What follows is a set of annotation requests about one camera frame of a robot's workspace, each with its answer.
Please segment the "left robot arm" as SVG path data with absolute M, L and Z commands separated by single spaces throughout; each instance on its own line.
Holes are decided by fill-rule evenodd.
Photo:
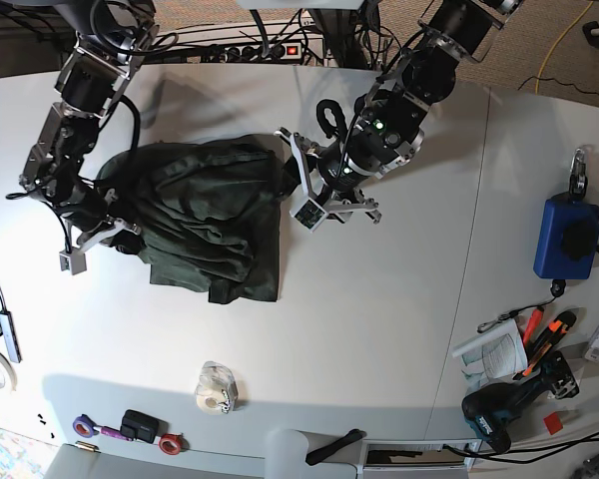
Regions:
M 517 1 L 441 2 L 429 19 L 419 19 L 418 31 L 356 99 L 352 119 L 334 100 L 316 105 L 329 146 L 278 129 L 292 153 L 281 195 L 302 192 L 292 217 L 311 232 L 327 220 L 344 224 L 356 212 L 379 223 L 378 202 L 364 195 L 361 184 L 413 159 L 424 139 L 421 124 L 430 108 L 452 92 L 460 62 L 481 62 L 482 42 L 493 39 L 519 6 Z

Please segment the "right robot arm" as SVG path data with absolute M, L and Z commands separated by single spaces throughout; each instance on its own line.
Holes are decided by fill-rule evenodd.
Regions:
M 140 228 L 110 214 L 116 192 L 103 181 L 80 175 L 85 157 L 118 105 L 129 105 L 125 91 L 144 61 L 169 48 L 160 37 L 151 1 L 35 1 L 52 8 L 75 31 L 76 43 L 56 80 L 54 103 L 19 177 L 19 193 L 8 200 L 34 199 L 59 219 L 65 246 L 62 270 L 86 270 L 87 251 L 121 233 Z

